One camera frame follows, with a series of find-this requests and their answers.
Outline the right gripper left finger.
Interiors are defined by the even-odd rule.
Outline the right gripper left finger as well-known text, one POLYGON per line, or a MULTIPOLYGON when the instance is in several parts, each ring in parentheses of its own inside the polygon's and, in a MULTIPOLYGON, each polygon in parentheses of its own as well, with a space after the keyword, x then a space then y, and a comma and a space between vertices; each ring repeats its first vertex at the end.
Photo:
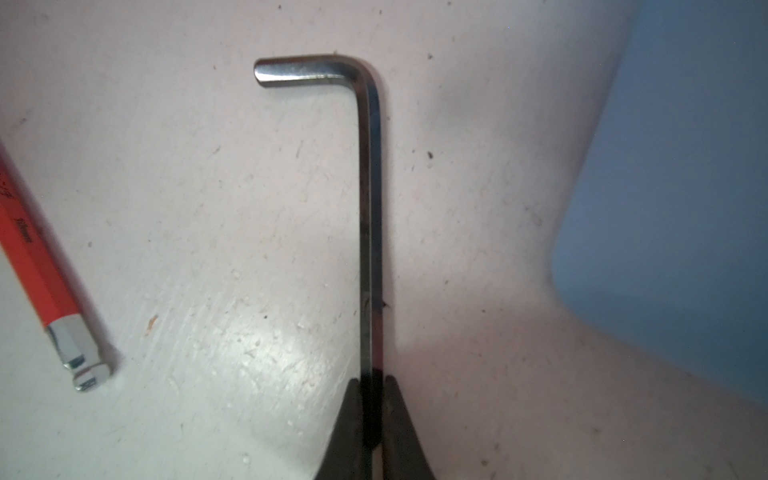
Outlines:
POLYGON ((314 479, 371 479, 371 453, 365 446, 364 435, 364 407, 360 381, 353 378, 347 384, 325 454, 314 479))

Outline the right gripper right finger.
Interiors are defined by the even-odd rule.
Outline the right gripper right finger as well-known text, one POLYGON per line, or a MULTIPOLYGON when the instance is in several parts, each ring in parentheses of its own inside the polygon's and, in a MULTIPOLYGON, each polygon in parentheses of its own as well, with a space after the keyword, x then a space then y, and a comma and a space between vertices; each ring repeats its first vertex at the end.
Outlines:
POLYGON ((383 478, 435 480, 396 378, 387 375, 382 400, 383 478))

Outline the light blue plastic tool box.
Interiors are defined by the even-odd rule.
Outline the light blue plastic tool box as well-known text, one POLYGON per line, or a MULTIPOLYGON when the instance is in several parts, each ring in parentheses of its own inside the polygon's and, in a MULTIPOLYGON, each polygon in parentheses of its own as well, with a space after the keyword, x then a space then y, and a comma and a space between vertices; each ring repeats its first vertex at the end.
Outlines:
POLYGON ((587 324, 767 400, 767 5, 647 1, 551 262, 587 324))

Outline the black hex key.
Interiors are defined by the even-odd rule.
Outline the black hex key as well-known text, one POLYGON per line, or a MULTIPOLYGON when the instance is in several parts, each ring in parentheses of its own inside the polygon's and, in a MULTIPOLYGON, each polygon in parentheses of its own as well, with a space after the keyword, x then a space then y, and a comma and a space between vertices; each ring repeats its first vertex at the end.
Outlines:
POLYGON ((254 76, 265 87, 333 84, 354 91, 359 130, 360 381, 365 446, 374 452, 382 439, 383 243, 382 133, 376 81, 360 60, 343 55, 259 59, 254 76))

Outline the red hex key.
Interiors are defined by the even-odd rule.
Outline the red hex key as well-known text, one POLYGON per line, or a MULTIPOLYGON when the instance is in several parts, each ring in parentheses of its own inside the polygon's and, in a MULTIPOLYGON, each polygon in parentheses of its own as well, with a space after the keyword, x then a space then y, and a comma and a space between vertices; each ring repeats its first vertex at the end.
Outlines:
POLYGON ((40 323, 72 375, 74 388, 87 392, 103 385, 111 367, 72 288, 37 228, 6 153, 1 154, 1 245, 40 323))

